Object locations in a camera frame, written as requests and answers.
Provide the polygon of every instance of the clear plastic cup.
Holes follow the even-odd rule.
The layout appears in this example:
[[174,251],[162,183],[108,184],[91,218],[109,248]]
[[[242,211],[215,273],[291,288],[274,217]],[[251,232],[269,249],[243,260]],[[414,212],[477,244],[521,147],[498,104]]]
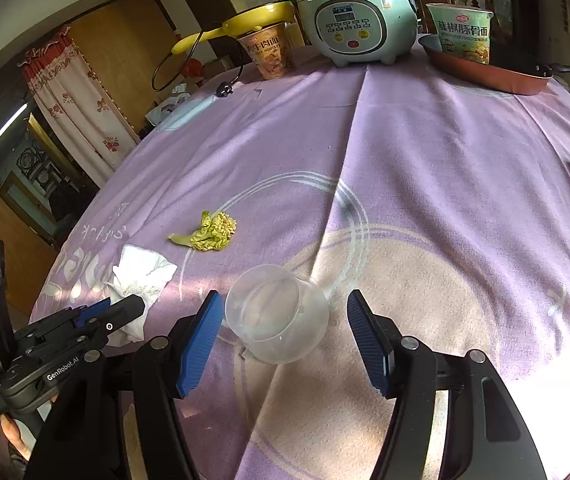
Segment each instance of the clear plastic cup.
[[297,361],[321,341],[329,303],[312,280],[302,280],[276,265],[249,269],[225,300],[229,327],[261,361]]

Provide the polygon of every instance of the power cord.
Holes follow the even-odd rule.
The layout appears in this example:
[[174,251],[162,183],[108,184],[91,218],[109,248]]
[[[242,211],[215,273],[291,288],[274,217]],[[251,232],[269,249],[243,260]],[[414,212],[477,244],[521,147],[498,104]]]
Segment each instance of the power cord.
[[[160,70],[161,66],[164,65],[165,61],[167,61],[172,56],[172,52],[170,51],[169,54],[167,54],[167,56],[165,56],[162,59],[162,61],[156,67],[156,70],[154,70],[154,74],[152,75],[152,88],[154,89],[154,91],[160,92],[162,90],[165,90],[169,85],[172,84],[172,81],[174,81],[174,79],[176,79],[182,73],[182,70],[185,68],[185,65],[187,65],[188,61],[191,59],[191,56],[194,54],[194,50],[196,50],[196,46],[198,45],[198,42],[200,41],[200,38],[202,38],[204,33],[205,33],[204,30],[200,31],[200,33],[198,34],[198,37],[196,38],[196,41],[194,42],[193,46],[191,47],[190,52],[187,54],[185,61],[182,62],[182,66],[180,67],[180,70],[178,70],[176,75],[174,77],[172,77],[171,79],[169,79],[169,81],[164,86],[161,86],[160,88],[156,88],[156,75],[158,74],[158,71]],[[242,74],[242,46],[240,43],[238,44],[238,49],[241,53],[241,67],[238,70],[238,74],[231,81],[223,81],[222,83],[220,83],[220,85],[216,89],[216,96],[217,97],[227,97],[229,94],[234,93],[234,90],[233,90],[234,85],[238,82],[238,80],[240,79],[240,76]]]

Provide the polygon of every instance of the broccoli floret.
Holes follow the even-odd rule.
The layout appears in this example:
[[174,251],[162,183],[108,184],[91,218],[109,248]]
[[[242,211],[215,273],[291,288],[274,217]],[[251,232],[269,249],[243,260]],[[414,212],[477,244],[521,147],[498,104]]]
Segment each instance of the broccoli floret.
[[196,229],[190,236],[171,234],[167,238],[175,244],[199,251],[220,251],[229,245],[235,230],[236,220],[228,214],[218,211],[211,216],[209,211],[203,211],[200,229]]

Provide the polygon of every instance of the crumpled tissue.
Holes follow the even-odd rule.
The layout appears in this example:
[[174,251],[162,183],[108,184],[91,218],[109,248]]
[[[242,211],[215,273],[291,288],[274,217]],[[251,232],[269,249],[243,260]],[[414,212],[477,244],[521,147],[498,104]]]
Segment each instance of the crumpled tissue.
[[145,311],[139,318],[110,334],[109,346],[144,341],[143,326],[149,308],[161,295],[178,267],[162,254],[126,244],[120,253],[120,262],[113,266],[114,277],[106,285],[110,290],[111,304],[130,294],[143,298]]

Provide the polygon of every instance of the floral curtain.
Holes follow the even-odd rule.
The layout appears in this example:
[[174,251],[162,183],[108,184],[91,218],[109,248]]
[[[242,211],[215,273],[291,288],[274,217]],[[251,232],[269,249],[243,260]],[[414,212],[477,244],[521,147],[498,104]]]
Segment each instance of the floral curtain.
[[22,73],[54,133],[85,173],[102,187],[139,142],[63,27],[28,50]]

